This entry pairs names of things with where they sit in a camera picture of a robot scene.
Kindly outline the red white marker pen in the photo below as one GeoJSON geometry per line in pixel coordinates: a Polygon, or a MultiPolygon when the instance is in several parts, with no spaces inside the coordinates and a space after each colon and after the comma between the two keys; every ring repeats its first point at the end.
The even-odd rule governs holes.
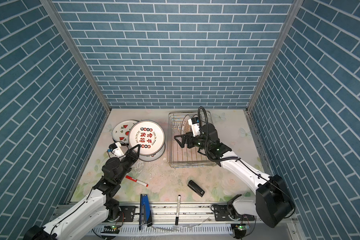
{"type": "Polygon", "coordinates": [[[131,181],[133,181],[133,182],[135,182],[135,183],[137,183],[137,184],[139,184],[139,185],[145,186],[145,187],[148,187],[148,186],[149,186],[149,184],[147,184],[147,183],[145,183],[145,182],[143,182],[143,181],[140,181],[140,180],[138,180],[138,179],[135,179],[135,178],[133,178],[133,177],[131,177],[131,176],[126,176],[126,179],[131,180],[131,181]]]}

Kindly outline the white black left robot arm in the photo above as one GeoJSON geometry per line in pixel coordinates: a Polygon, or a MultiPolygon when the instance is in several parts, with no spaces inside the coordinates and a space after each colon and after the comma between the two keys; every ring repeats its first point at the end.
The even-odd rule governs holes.
{"type": "Polygon", "coordinates": [[[114,196],[121,188],[132,166],[140,157],[142,145],[137,144],[120,156],[110,158],[102,167],[101,179],[89,194],[65,213],[42,227],[33,226],[24,240],[80,240],[98,224],[120,216],[119,201],[114,196]]]}

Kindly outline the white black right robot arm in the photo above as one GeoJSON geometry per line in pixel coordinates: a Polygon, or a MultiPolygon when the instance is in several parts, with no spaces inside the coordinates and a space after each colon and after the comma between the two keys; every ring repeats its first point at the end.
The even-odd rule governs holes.
{"type": "Polygon", "coordinates": [[[208,160],[233,173],[254,192],[254,201],[240,195],[228,202],[236,214],[256,216],[268,227],[274,228],[295,210],[284,179],[279,175],[265,174],[245,162],[220,141],[214,125],[200,127],[199,124],[193,124],[190,132],[176,135],[174,140],[181,148],[203,150],[208,160]]]}

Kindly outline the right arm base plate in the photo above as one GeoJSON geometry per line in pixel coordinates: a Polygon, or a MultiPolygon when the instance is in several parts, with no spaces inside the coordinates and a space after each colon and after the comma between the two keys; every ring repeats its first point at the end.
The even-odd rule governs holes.
{"type": "Polygon", "coordinates": [[[252,215],[240,215],[231,205],[218,205],[213,204],[210,206],[211,211],[214,214],[215,221],[254,221],[255,216],[252,215]]]}

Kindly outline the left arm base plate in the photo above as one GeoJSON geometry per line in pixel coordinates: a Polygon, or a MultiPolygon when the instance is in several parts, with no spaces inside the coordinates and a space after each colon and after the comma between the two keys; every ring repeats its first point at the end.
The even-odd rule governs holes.
{"type": "Polygon", "coordinates": [[[108,222],[127,222],[131,223],[134,220],[136,206],[118,206],[114,207],[109,212],[108,222]]]}

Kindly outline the blue black box cutter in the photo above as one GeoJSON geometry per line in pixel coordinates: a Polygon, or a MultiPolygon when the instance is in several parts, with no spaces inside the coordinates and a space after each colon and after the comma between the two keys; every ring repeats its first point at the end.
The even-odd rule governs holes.
{"type": "Polygon", "coordinates": [[[149,198],[147,195],[141,194],[140,198],[140,214],[139,214],[139,230],[143,229],[143,226],[151,227],[153,225],[152,213],[149,198]]]}

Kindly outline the black white marker pen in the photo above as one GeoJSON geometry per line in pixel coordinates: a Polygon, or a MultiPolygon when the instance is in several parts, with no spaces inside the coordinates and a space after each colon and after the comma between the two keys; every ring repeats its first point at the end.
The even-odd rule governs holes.
{"type": "Polygon", "coordinates": [[[181,195],[178,195],[178,198],[177,198],[177,209],[176,209],[175,226],[178,226],[178,224],[179,224],[180,204],[181,204],[181,195]]]}

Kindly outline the aluminium front rail frame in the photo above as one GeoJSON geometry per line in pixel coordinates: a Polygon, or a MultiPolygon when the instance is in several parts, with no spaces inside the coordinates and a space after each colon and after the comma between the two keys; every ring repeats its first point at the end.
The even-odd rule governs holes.
{"type": "MultiPolygon", "coordinates": [[[[269,228],[260,218],[255,217],[254,221],[226,221],[217,222],[213,212],[210,209],[212,204],[208,203],[185,203],[180,204],[180,217],[178,226],[194,226],[206,224],[230,224],[233,230],[231,236],[239,239],[248,240],[251,237],[256,237],[262,230],[265,231],[264,237],[270,236],[272,240],[282,239],[278,231],[287,231],[286,239],[303,240],[305,236],[296,217],[290,217],[282,220],[275,228],[269,228]]],[[[62,205],[57,209],[59,217],[74,205],[62,205]]],[[[124,225],[137,225],[139,226],[140,207],[138,203],[122,203],[121,206],[136,206],[136,212],[133,222],[104,222],[97,226],[105,226],[106,230],[119,231],[124,225]]],[[[153,225],[175,225],[176,219],[176,203],[150,203],[153,225]]],[[[110,237],[101,235],[89,235],[100,237],[105,240],[116,240],[121,237],[110,237]]]]}

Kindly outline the rearmost floral patterned plate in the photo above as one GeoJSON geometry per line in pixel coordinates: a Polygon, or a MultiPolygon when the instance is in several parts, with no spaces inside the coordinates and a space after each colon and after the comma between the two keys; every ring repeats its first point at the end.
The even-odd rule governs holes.
{"type": "Polygon", "coordinates": [[[155,160],[159,159],[164,154],[165,149],[166,149],[166,144],[163,144],[162,148],[157,153],[155,153],[154,155],[149,155],[149,156],[140,155],[139,159],[144,161],[144,162],[155,161],[155,160]]]}

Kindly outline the black stapler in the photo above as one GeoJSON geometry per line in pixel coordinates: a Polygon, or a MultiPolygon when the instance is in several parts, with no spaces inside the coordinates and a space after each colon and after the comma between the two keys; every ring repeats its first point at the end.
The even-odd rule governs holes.
{"type": "Polygon", "coordinates": [[[190,180],[188,182],[188,187],[194,191],[197,195],[199,195],[200,197],[203,197],[205,194],[205,191],[198,185],[196,184],[194,181],[190,180]]]}

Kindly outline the orange sunburst white plate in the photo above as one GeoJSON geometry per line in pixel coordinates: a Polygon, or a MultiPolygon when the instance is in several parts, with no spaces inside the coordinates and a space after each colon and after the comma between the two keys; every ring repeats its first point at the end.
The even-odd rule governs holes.
{"type": "Polygon", "coordinates": [[[181,124],[181,135],[192,133],[192,127],[189,124],[189,120],[191,119],[190,115],[186,115],[181,124]]]}

